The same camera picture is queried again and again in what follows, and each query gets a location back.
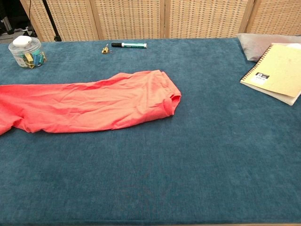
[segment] gold binder clip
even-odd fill
[[[106,46],[102,49],[102,53],[103,54],[107,54],[107,53],[111,53],[112,50],[109,50],[109,47],[108,47],[109,44],[106,44]]]

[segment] blue tablecloth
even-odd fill
[[[0,45],[0,84],[159,69],[182,92],[175,116],[126,129],[0,136],[0,225],[301,222],[301,98],[240,84],[254,63],[237,39],[138,42],[43,43],[32,70]]]

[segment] spiral binding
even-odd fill
[[[265,56],[268,54],[269,50],[272,48],[273,45],[270,45],[268,47],[268,49],[264,52],[264,54],[260,57],[259,61],[257,62],[257,64],[252,67],[252,69],[250,71],[248,71],[240,80],[244,81],[257,67],[258,65],[261,63],[261,61],[265,58]]]

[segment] spiral notebook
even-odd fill
[[[301,49],[270,45],[240,83],[293,105],[301,94]]]

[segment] woven wall panel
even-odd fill
[[[21,3],[28,14],[30,0],[21,0]],[[41,41],[54,41],[55,32],[53,31],[42,0],[32,0],[30,14],[31,21],[34,21],[32,23],[34,30],[40,34],[39,38]]]
[[[92,1],[102,39],[160,38],[161,0]]]
[[[169,0],[168,38],[235,37],[248,0]]]
[[[248,33],[301,34],[301,0],[261,0],[258,4]]]
[[[63,41],[98,40],[89,0],[47,0]]]

